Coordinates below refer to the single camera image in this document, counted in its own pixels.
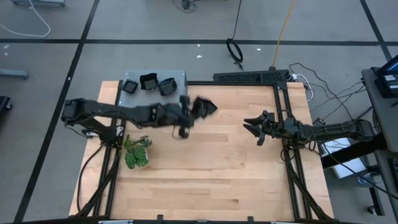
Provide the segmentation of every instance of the wooden table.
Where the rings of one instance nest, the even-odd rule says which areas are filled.
[[[303,123],[312,123],[302,83],[288,83],[292,111]],[[103,82],[98,101],[114,104],[118,82]],[[195,123],[186,140],[175,140],[172,128],[136,129],[127,123],[133,138],[148,135],[149,164],[130,170],[122,155],[111,218],[155,220],[292,221],[293,213],[280,139],[269,136],[263,146],[242,126],[263,110],[276,112],[272,87],[189,86],[188,94],[209,98],[218,111]],[[282,105],[283,95],[280,92]],[[110,119],[98,118],[109,125]],[[89,139],[83,162],[98,148]],[[102,150],[87,166],[82,178],[81,206],[96,190],[103,163]],[[301,150],[307,189],[329,216],[333,216],[320,158]],[[301,217],[302,196],[296,188]],[[103,194],[100,214],[104,213]],[[76,192],[70,214],[75,214]]]

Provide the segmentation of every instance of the gray floor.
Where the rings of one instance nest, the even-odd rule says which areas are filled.
[[[37,7],[52,28],[49,39],[80,38],[92,3],[68,0],[66,8]],[[384,40],[398,41],[393,16],[398,2],[367,3]],[[170,1],[101,0],[88,38],[226,39],[233,34],[238,4],[238,0],[202,0],[197,2],[197,11],[184,14]],[[289,4],[289,0],[243,1],[236,39],[276,40]],[[46,32],[33,11],[9,1],[0,2],[0,22],[19,32]],[[3,38],[20,37],[0,29]],[[358,0],[297,0],[283,39],[377,41]],[[245,70],[265,70],[271,65],[274,45],[240,47]],[[75,50],[76,44],[0,44],[1,68],[30,73],[29,80],[0,78],[0,95],[10,96],[14,103],[0,129],[0,223],[12,222],[15,217]],[[389,50],[391,55],[398,54],[398,47]],[[287,68],[294,62],[316,70],[334,92],[339,92],[358,82],[362,69],[382,65],[386,59],[378,46],[281,46],[276,67]],[[211,80],[214,73],[239,71],[225,45],[86,44],[67,98],[96,99],[103,80],[122,79],[127,69],[147,68],[184,69],[189,80]],[[322,84],[311,72],[299,66],[293,69],[311,83]],[[310,108],[327,100],[321,89],[314,90]],[[312,118],[323,118],[338,105],[331,101],[312,111]],[[346,105],[357,116],[370,101],[363,92],[351,97]],[[326,121],[347,119],[346,111],[340,109]],[[84,148],[85,139],[57,124],[25,221],[68,215]],[[394,222],[385,195],[381,194],[386,216],[375,217],[365,211],[371,205],[368,189],[340,184],[330,170],[325,174],[336,218],[360,223]]]

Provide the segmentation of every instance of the wire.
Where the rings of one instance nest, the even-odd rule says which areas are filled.
[[[310,100],[312,100],[312,98],[313,98],[313,91],[312,91],[311,85],[310,85],[310,83],[308,82],[307,78],[305,78],[305,76],[304,76],[304,75],[301,75],[301,74],[298,74],[298,75],[296,75],[296,76],[297,76],[297,77],[303,77],[303,78],[305,79],[305,81],[307,82],[307,85],[308,85],[308,87],[309,87],[309,89],[310,89],[310,91],[311,91],[311,97],[310,97],[309,99],[307,99],[307,102],[310,101]]]
[[[236,15],[235,29],[234,29],[234,35],[232,36],[232,39],[235,38],[236,26],[238,25],[238,19],[239,19],[239,12],[241,11],[241,4],[242,4],[242,0],[239,1],[238,14]]]
[[[8,31],[8,32],[10,32],[10,33],[17,34],[17,35],[23,35],[23,36],[26,36],[26,37],[46,37],[46,36],[48,36],[48,35],[50,34],[50,32],[51,32],[50,26],[44,21],[44,19],[43,19],[43,18],[40,16],[40,14],[36,11],[35,7],[34,7],[33,4],[32,4],[32,0],[29,0],[29,2],[30,2],[30,5],[32,6],[33,11],[34,11],[34,12],[36,13],[36,15],[43,21],[43,23],[47,26],[47,28],[48,28],[49,31],[48,31],[46,34],[44,34],[44,35],[22,34],[22,33],[14,32],[14,31],[8,29],[7,27],[3,26],[1,23],[0,23],[0,26],[3,27],[6,31]]]
[[[343,95],[343,96],[340,96],[340,97],[338,97],[338,98],[340,99],[340,98],[342,98],[342,97],[351,96],[351,95],[353,95],[353,94],[357,94],[357,93],[361,93],[361,92],[363,92],[363,91],[366,91],[366,90],[361,90],[363,87],[364,87],[364,86],[362,86],[360,89],[356,90],[354,93],[350,93],[350,94],[347,94],[347,95]],[[329,102],[329,101],[331,101],[331,100],[334,100],[334,99],[335,99],[335,98],[333,97],[332,99],[326,100],[326,101],[323,102],[322,104],[320,104],[320,105],[314,107],[313,109],[311,109],[310,112],[313,111],[313,110],[315,110],[315,109],[317,109],[318,107],[324,105],[325,103],[327,103],[327,102]]]
[[[312,137],[310,138],[310,141],[312,141],[312,138],[313,138],[314,144],[316,145],[316,144],[317,144],[317,134],[315,134],[315,133],[312,131],[312,129],[311,129],[311,132],[312,132]],[[395,198],[395,199],[398,200],[398,197],[397,197],[396,195],[393,195],[393,194],[391,194],[390,192],[388,192],[388,191],[382,189],[381,187],[377,186],[373,181],[370,181],[369,179],[363,177],[362,175],[360,175],[360,174],[358,174],[357,172],[355,172],[355,171],[353,171],[352,169],[350,169],[348,166],[346,166],[346,165],[344,165],[343,163],[341,163],[340,161],[338,161],[338,160],[329,152],[329,150],[327,149],[326,146],[325,146],[325,150],[326,150],[326,152],[328,153],[328,155],[329,155],[337,164],[342,165],[343,167],[345,167],[345,168],[347,168],[349,171],[351,171],[354,175],[357,175],[358,177],[362,178],[363,180],[365,180],[366,182],[368,182],[369,184],[371,184],[373,187],[379,189],[380,191],[384,192],[385,194],[388,194],[388,196],[393,197],[393,198]]]
[[[74,133],[76,133],[77,135],[80,135],[80,136],[82,136],[82,137],[84,137],[84,138],[87,138],[88,139],[88,137],[87,136],[85,136],[84,134],[82,134],[82,133],[79,133],[78,131],[76,131],[76,130],[74,130],[70,125],[65,125],[65,127],[67,128],[67,129],[69,129],[69,130],[72,130]]]
[[[81,189],[81,177],[83,176],[83,171],[85,170],[88,162],[94,158],[95,155],[97,155],[100,150],[104,147],[105,144],[100,145],[100,147],[87,159],[87,161],[84,163],[83,167],[81,168],[79,179],[78,179],[78,184],[77,184],[77,197],[76,197],[76,205],[77,205],[77,210],[81,212],[80,209],[80,189]]]
[[[342,143],[340,143],[340,142],[338,142],[338,141],[336,141],[336,140],[331,140],[331,141],[333,141],[333,142],[339,144],[340,146],[351,146],[351,145],[347,145],[347,144],[342,144]]]
[[[196,5],[196,0],[180,0],[181,7],[179,7],[176,3],[175,0],[172,0],[173,5],[179,9],[180,11],[184,13],[193,13],[195,10],[198,9],[198,6]]]
[[[347,90],[350,90],[350,89],[352,89],[354,86],[356,86],[356,85],[358,85],[358,84],[360,84],[362,81],[359,81],[359,82],[357,82],[357,83],[355,83],[354,85],[352,85],[351,87],[349,87],[349,88],[347,88],[347,89],[345,89],[345,90],[343,90],[343,91],[341,91],[341,92],[339,92],[339,93],[337,93],[336,94],[336,96],[338,96],[338,95],[340,95],[340,94],[342,94],[343,92],[345,92],[345,91],[347,91]],[[326,90],[325,90],[325,88],[323,87],[323,86],[321,86],[321,85],[317,85],[317,84],[314,84],[314,83],[309,83],[309,84],[311,84],[311,85],[313,85],[313,86],[317,86],[317,87],[319,87],[319,88],[321,88],[324,92],[325,92],[325,95],[326,95],[326,97],[327,98],[329,98],[329,99],[335,99],[335,97],[334,96],[332,96],[332,97],[330,97],[329,95],[328,95],[328,93],[326,92]]]
[[[175,139],[175,140],[181,140],[182,138],[181,137],[175,137],[175,135],[174,135],[174,130],[175,130],[175,125],[173,126],[173,131],[172,131],[172,137]],[[190,135],[190,133],[191,133],[191,129],[190,128],[188,128],[188,135]]]
[[[280,115],[281,115],[281,118],[282,118],[282,120],[283,120],[283,112],[286,112],[286,113],[288,113],[289,115],[291,115],[292,117],[293,117],[293,119],[294,119],[294,122],[296,122],[297,121],[297,119],[296,119],[296,117],[293,115],[293,113],[292,112],[290,112],[290,111],[288,111],[288,110],[281,110],[279,113],[280,113]]]
[[[388,194],[388,196],[393,197],[395,199],[398,200],[398,197],[394,194],[392,194],[390,191],[387,191],[385,189],[382,189],[381,187],[377,186],[373,181],[370,181],[369,179],[365,178],[364,176],[358,174],[357,172],[353,171],[351,168],[349,168],[348,166],[344,165],[343,163],[341,163],[340,161],[338,161],[334,156],[332,156],[332,154],[329,152],[329,150],[325,147],[325,150],[329,153],[329,156],[331,157],[331,159],[333,159],[336,163],[338,163],[339,165],[342,165],[343,167],[347,168],[349,171],[351,171],[354,175],[364,179],[366,182],[368,182],[369,184],[371,184],[373,187],[379,189],[381,192],[384,192],[385,194]]]
[[[292,14],[295,2],[296,2],[296,0],[292,0],[292,4],[290,5],[289,12],[286,15],[286,19],[285,19],[284,25],[282,26],[282,30],[280,30],[278,43],[276,44],[276,49],[275,49],[274,62],[272,63],[273,67],[275,67],[276,59],[278,58],[278,50],[279,50],[280,40],[282,39],[282,35],[283,35],[284,31],[285,31],[285,27],[286,27],[287,21],[289,20],[289,17]]]
[[[377,133],[381,133],[379,120],[377,120],[376,112],[374,110],[372,113],[372,120],[373,120],[374,129],[377,131]]]
[[[321,78],[317,75],[317,73],[314,71],[314,69],[307,68],[306,66],[302,65],[300,62],[296,62],[296,63],[293,63],[293,64],[290,64],[290,65],[289,65],[289,68],[291,69],[291,71],[292,71],[293,73],[295,73],[295,72],[293,71],[293,69],[292,69],[292,66],[293,66],[293,65],[300,65],[300,66],[303,67],[304,69],[307,69],[307,70],[313,72],[314,75],[316,76],[316,78],[319,79],[321,82],[323,82],[323,83],[325,84],[326,89],[327,89],[331,94],[333,94],[333,96],[335,96],[335,97],[338,99],[338,101],[340,101],[341,104],[343,104],[344,108],[346,109],[346,111],[347,111],[347,113],[348,113],[348,116],[349,116],[351,119],[353,119],[353,117],[351,116],[351,113],[349,113],[349,110],[348,110],[348,108],[346,107],[346,105],[344,105],[344,103],[341,102],[341,100],[337,97],[337,95],[334,94],[334,93],[330,90],[330,88],[329,88],[329,86],[328,86],[328,83],[327,83],[326,81],[324,81],[323,79],[321,79]]]
[[[287,149],[287,154],[289,155],[289,161],[291,161],[291,160],[294,159],[294,157],[296,156],[296,153],[295,153],[295,151],[293,150],[293,156],[290,157],[289,150],[292,150],[292,149],[291,149],[291,148]],[[284,159],[284,157],[282,156],[284,151],[285,151],[285,149],[282,149],[282,150],[280,151],[280,158],[282,159],[282,161],[285,162],[285,159]]]
[[[235,41],[234,41],[235,33],[236,33],[236,27],[238,26],[239,13],[241,12],[241,4],[242,4],[242,0],[239,1],[238,13],[236,15],[236,21],[235,21],[234,35],[232,36],[232,39],[230,39],[230,38],[226,39],[226,47],[228,48],[228,52],[231,55],[232,59],[235,61],[234,64],[238,65],[239,68],[242,71],[244,71],[243,66],[242,66],[243,53],[242,53],[241,49],[239,48],[238,44],[235,43]],[[232,51],[231,46],[230,46],[231,44],[234,45],[236,51],[239,54],[239,58]]]
[[[350,99],[352,97],[352,95],[350,95],[345,101],[341,102],[341,104],[332,112],[330,112],[326,117],[324,117],[322,119],[322,121],[324,121],[325,119],[327,119],[330,115],[332,115],[334,112],[336,112],[338,110],[338,108],[340,108],[341,106],[344,105],[345,102],[347,102],[348,99]]]

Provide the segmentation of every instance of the artificial plant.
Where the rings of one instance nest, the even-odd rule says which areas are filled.
[[[146,156],[146,149],[152,144],[152,141],[148,140],[148,136],[143,136],[137,141],[130,139],[130,135],[123,144],[126,154],[124,160],[129,169],[134,169],[136,166],[144,167],[148,164],[148,158]]]

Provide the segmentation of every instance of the white cable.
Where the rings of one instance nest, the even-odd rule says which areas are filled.
[[[294,80],[297,80],[297,77],[303,77],[303,78],[305,79],[305,81],[307,82],[307,86],[309,87],[309,89],[310,89],[310,91],[311,91],[311,98],[307,99],[307,102],[310,101],[310,100],[312,100],[312,98],[313,98],[313,91],[312,91],[311,85],[310,85],[310,83],[308,82],[307,78],[305,78],[305,76],[303,76],[303,75],[301,75],[301,74],[292,74],[292,77],[293,77]]]
[[[23,35],[23,36],[26,36],[26,37],[46,37],[46,36],[48,36],[48,35],[50,34],[50,32],[51,32],[50,26],[44,21],[44,19],[43,19],[43,18],[40,16],[40,14],[36,11],[35,7],[34,7],[33,4],[32,4],[32,0],[29,0],[29,2],[30,2],[30,5],[32,6],[33,11],[37,14],[37,16],[44,22],[44,24],[45,24],[45,25],[47,26],[47,28],[49,29],[49,31],[48,31],[46,34],[44,34],[44,35],[21,34],[21,33],[14,32],[14,31],[12,31],[12,30],[9,30],[7,27],[3,26],[1,23],[0,23],[0,26],[3,27],[6,31],[8,31],[8,32],[10,32],[10,33],[17,34],[17,35]]]

